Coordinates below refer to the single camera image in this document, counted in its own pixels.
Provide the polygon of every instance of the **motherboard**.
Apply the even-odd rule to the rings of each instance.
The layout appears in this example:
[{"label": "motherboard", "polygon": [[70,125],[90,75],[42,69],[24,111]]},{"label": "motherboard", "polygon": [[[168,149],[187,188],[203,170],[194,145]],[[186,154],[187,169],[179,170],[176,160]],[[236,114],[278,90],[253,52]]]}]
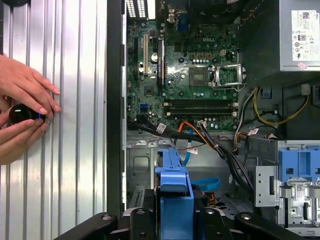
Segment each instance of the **motherboard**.
[{"label": "motherboard", "polygon": [[233,131],[242,81],[238,26],[190,28],[184,17],[162,27],[155,21],[128,26],[127,119],[144,115],[172,129],[188,121]]}]

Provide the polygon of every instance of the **screw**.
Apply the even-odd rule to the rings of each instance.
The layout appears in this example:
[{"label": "screw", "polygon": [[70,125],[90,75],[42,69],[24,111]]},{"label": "screw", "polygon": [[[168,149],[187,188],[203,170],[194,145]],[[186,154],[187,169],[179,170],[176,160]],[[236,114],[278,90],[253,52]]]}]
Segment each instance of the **screw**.
[{"label": "screw", "polygon": [[109,215],[104,215],[103,217],[102,217],[102,220],[110,220],[111,219],[111,217],[109,216]]},{"label": "screw", "polygon": [[214,214],[214,213],[215,213],[212,209],[207,209],[206,212],[207,212],[208,214]]},{"label": "screw", "polygon": [[243,218],[244,220],[250,220],[251,217],[248,214],[242,214],[241,218]]},{"label": "screw", "polygon": [[313,226],[315,226],[316,228],[320,227],[320,222],[314,221],[313,222]]}]

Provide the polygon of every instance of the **aluminum side panel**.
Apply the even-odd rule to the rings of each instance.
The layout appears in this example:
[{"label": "aluminum side panel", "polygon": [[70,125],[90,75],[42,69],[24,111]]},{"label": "aluminum side panel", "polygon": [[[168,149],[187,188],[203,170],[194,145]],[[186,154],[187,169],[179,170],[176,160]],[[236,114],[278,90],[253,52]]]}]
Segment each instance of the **aluminum side panel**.
[{"label": "aluminum side panel", "polygon": [[60,88],[62,112],[0,167],[0,239],[51,240],[107,210],[106,0],[4,6],[3,53]]}]

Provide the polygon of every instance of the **fingernail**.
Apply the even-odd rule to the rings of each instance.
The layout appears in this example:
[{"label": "fingernail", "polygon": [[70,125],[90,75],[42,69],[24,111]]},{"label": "fingernail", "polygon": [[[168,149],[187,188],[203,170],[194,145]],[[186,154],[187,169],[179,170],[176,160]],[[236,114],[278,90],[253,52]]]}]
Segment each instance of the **fingernail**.
[{"label": "fingernail", "polygon": [[34,125],[34,124],[35,124],[35,121],[30,119],[30,120],[26,123],[26,126],[27,126],[27,127],[31,127],[31,126]]},{"label": "fingernail", "polygon": [[42,130],[42,131],[45,131],[45,130],[48,129],[48,127],[49,127],[49,125],[44,123],[44,124],[41,126],[41,130]]},{"label": "fingernail", "polygon": [[48,113],[48,111],[45,110],[44,108],[40,108],[39,112],[43,115],[46,115]]},{"label": "fingernail", "polygon": [[55,105],[55,106],[54,106],[54,110],[55,110],[56,112],[59,112],[59,111],[61,110],[61,107],[60,107],[59,105]]},{"label": "fingernail", "polygon": [[38,119],[36,119],[35,120],[35,124],[36,125],[40,125],[40,124],[42,124],[44,121],[41,119],[41,118],[38,118]]},{"label": "fingernail", "polygon": [[53,89],[53,91],[54,91],[55,94],[59,94],[60,93],[59,89],[56,88],[56,87]]}]

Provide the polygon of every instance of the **green circuit board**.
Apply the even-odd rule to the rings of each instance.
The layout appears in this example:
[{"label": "green circuit board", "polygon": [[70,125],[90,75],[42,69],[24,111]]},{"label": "green circuit board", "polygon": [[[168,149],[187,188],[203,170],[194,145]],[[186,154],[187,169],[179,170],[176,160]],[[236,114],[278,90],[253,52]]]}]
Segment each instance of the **green circuit board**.
[{"label": "green circuit board", "polygon": [[[233,131],[236,118],[231,108],[238,102],[238,92],[233,88],[213,89],[208,78],[213,65],[237,63],[238,26],[200,25],[181,32],[174,24],[168,24],[164,35],[165,78],[162,89],[157,87],[158,64],[154,61],[159,37],[160,30],[155,21],[136,21],[128,26],[128,121],[135,121],[137,115],[145,114],[154,125],[163,123],[172,129],[177,129],[181,121],[195,124],[205,121],[209,131]],[[234,68],[220,71],[222,84],[237,81]],[[192,109],[195,116],[176,117],[170,115],[164,106],[166,102],[175,100],[182,101],[182,106],[186,107],[197,101],[205,101],[207,105],[228,101],[224,107],[229,113],[216,115],[214,108],[219,109],[218,105],[201,114],[201,107],[196,106]]]}]

